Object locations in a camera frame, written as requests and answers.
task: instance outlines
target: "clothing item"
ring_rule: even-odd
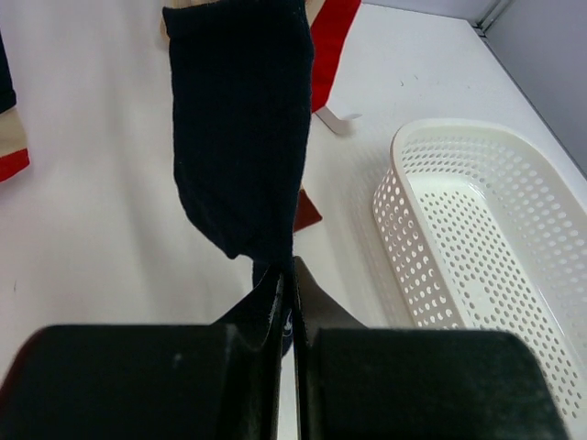
[[[229,258],[292,270],[313,59],[304,2],[222,0],[163,17],[188,218]]]
[[[312,71],[312,112],[327,104],[338,63],[360,0],[326,0],[312,24],[316,50]]]
[[[298,197],[297,212],[295,213],[295,222],[293,223],[293,231],[300,231],[318,223],[320,220],[322,220],[322,215],[317,211],[305,193],[305,189],[301,189]]]
[[[308,18],[310,28],[312,28],[312,24],[316,20],[316,17],[318,17],[320,9],[322,9],[325,1],[326,0],[305,0],[305,16]]]
[[[27,136],[17,110],[17,95],[0,35],[0,182],[28,165]]]

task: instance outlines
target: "navy sock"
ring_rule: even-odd
[[[304,2],[221,0],[163,16],[183,208],[229,258],[286,268],[311,115]]]

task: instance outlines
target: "beige fabric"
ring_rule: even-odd
[[[314,20],[318,17],[318,13],[320,12],[320,9],[322,9],[322,6],[324,6],[325,2],[326,0],[305,0],[305,14],[308,17],[308,23],[310,23],[310,26],[312,26]]]
[[[167,7],[181,9],[183,7],[205,5],[217,1],[219,0],[166,0],[165,5]],[[308,23],[310,26],[312,26],[312,23],[314,23],[314,20],[316,20],[316,17],[318,17],[318,13],[320,12],[320,9],[322,9],[322,6],[325,2],[326,0],[305,0],[305,14],[308,17]],[[161,19],[160,23],[160,32],[163,39],[169,42],[167,28],[165,27],[163,18]]]
[[[17,109],[12,107],[0,115],[0,158],[27,147],[27,135]]]

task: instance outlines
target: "white plastic basket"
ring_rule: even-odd
[[[414,122],[373,213],[415,324],[520,336],[587,438],[587,216],[545,158],[501,126]]]

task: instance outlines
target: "white plastic clip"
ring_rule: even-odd
[[[360,117],[359,113],[352,113],[348,106],[334,95],[330,95],[327,104],[316,114],[328,128],[341,136],[351,134],[353,121]]]

